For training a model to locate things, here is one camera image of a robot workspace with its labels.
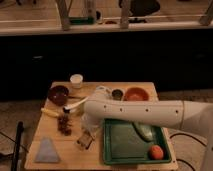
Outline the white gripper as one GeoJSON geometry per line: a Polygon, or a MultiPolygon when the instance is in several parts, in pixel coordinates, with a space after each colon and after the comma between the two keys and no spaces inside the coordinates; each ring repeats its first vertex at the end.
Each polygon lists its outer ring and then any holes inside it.
{"type": "Polygon", "coordinates": [[[102,121],[97,119],[82,119],[82,128],[95,138],[102,127],[102,121]]]}

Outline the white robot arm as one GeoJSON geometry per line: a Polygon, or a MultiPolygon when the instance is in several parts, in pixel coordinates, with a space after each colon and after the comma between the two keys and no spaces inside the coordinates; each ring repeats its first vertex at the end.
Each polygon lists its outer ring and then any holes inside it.
{"type": "Polygon", "coordinates": [[[98,86],[84,103],[82,126],[95,132],[104,119],[141,122],[197,134],[207,139],[200,171],[213,171],[213,103],[194,101],[116,101],[98,86]]]}

